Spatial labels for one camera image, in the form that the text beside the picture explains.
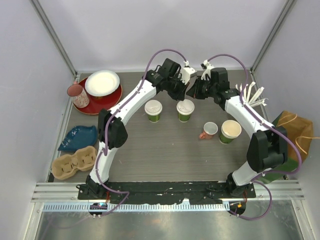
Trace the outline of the white plastic lid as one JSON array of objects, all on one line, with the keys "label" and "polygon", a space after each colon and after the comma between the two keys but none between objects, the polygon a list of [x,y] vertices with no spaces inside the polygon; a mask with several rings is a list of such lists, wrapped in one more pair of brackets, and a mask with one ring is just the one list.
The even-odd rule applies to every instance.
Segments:
[{"label": "white plastic lid", "polygon": [[146,114],[150,116],[157,116],[159,115],[163,110],[162,104],[158,100],[149,100],[144,105],[144,111]]},{"label": "white plastic lid", "polygon": [[187,116],[193,113],[195,105],[191,100],[185,99],[177,103],[176,110],[179,114]]}]

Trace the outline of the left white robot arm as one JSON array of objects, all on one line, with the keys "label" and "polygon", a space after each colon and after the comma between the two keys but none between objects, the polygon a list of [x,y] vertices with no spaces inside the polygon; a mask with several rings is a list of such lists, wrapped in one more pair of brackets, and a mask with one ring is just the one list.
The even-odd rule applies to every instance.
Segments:
[{"label": "left white robot arm", "polygon": [[97,158],[85,184],[78,186],[79,199],[100,200],[107,194],[111,164],[117,150],[128,139],[126,125],[133,114],[162,91],[166,91],[173,100],[184,100],[190,80],[196,73],[188,62],[181,66],[166,58],[155,70],[147,70],[138,85],[120,103],[100,111]]}]

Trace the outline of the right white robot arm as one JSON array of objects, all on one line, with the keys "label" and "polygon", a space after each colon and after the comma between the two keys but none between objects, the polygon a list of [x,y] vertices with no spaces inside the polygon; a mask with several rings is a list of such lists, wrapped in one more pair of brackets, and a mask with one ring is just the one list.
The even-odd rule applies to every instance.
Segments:
[{"label": "right white robot arm", "polygon": [[230,87],[228,72],[224,67],[205,69],[186,95],[199,100],[213,98],[250,137],[246,162],[227,176],[225,190],[230,197],[241,196],[252,179],[288,161],[286,129],[275,127],[247,105],[240,91]]}]

